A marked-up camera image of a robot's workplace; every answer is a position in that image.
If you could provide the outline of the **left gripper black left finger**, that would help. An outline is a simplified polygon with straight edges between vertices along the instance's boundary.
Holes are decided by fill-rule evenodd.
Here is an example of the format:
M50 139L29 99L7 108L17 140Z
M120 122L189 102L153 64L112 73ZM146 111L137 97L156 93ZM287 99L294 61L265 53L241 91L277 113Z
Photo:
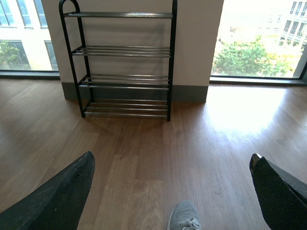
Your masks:
M0 214L2 230L75 230L92 186L95 159L88 151Z

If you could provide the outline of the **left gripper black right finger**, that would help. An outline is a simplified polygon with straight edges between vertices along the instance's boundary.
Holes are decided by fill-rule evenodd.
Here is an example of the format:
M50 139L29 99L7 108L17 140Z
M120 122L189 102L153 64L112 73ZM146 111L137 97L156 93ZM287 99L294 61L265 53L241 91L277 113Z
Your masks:
M263 218L272 230L307 228L307 184L254 153L250 172Z

